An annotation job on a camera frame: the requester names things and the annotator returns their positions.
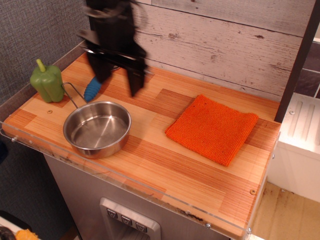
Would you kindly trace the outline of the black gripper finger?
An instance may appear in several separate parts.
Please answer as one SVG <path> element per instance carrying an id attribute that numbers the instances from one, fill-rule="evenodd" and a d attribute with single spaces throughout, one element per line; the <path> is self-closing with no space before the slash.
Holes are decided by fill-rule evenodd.
<path id="1" fill-rule="evenodd" d="M 97 81 L 104 83 L 111 75 L 115 65 L 108 62 L 103 56 L 87 52 L 88 62 L 95 73 Z"/>
<path id="2" fill-rule="evenodd" d="M 144 87 L 145 83 L 145 68 L 133 69 L 127 68 L 127 78 L 131 96 L 134 97 L 136 93 Z"/>

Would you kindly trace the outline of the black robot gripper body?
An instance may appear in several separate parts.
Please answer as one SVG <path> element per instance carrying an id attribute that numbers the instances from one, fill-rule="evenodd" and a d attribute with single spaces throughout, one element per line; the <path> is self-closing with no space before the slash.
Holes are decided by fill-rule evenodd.
<path id="1" fill-rule="evenodd" d="M 87 0 L 82 10 L 90 29 L 78 31 L 86 50 L 128 70 L 144 72 L 146 51 L 134 40 L 136 26 L 132 5 L 135 0 Z"/>

